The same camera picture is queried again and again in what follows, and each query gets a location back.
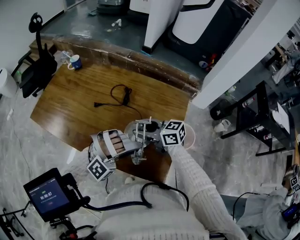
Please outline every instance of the white fuzzy sleeve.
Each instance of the white fuzzy sleeve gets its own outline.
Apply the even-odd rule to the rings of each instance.
[[[216,186],[187,151],[176,146],[169,147],[168,152],[180,174],[190,206],[205,228],[210,232],[223,233],[229,240],[247,239],[229,215]]]

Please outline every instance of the wooden table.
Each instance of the wooden table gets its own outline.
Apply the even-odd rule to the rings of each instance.
[[[90,134],[108,129],[124,131],[139,114],[125,106],[94,107],[94,102],[116,103],[111,88],[124,84],[133,89],[131,107],[143,118],[184,120],[189,96],[187,93],[150,77],[114,66],[83,61],[80,70],[68,70],[63,65],[55,74],[36,107],[31,119],[68,145],[82,151],[91,143]],[[117,87],[113,95],[120,101],[124,88]],[[134,165],[131,158],[120,159],[117,168],[129,174],[151,180],[165,180],[171,159],[168,154],[145,149],[147,161]]]

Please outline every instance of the blue mug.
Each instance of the blue mug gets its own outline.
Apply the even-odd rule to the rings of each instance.
[[[80,60],[79,55],[74,55],[73,57],[70,58],[70,63],[68,64],[68,69],[73,70],[73,69],[80,69],[82,67],[82,63]]]

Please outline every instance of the monitor screen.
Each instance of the monitor screen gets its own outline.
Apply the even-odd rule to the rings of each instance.
[[[51,211],[69,203],[55,178],[32,189],[29,194],[40,213]]]

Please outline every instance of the black office chair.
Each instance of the black office chair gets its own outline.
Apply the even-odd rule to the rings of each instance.
[[[23,91],[24,98],[29,97],[31,94],[36,97],[39,91],[45,89],[57,68],[57,62],[53,55],[48,52],[47,44],[45,44],[44,49],[42,48],[40,36],[42,23],[42,17],[38,15],[38,13],[35,13],[31,17],[29,24],[29,31],[31,33],[36,32],[39,59],[34,61],[30,57],[31,51],[29,51],[18,61],[18,66],[12,73],[12,76],[14,76],[24,60],[27,60],[31,64],[22,73],[21,83],[19,84],[20,89]]]

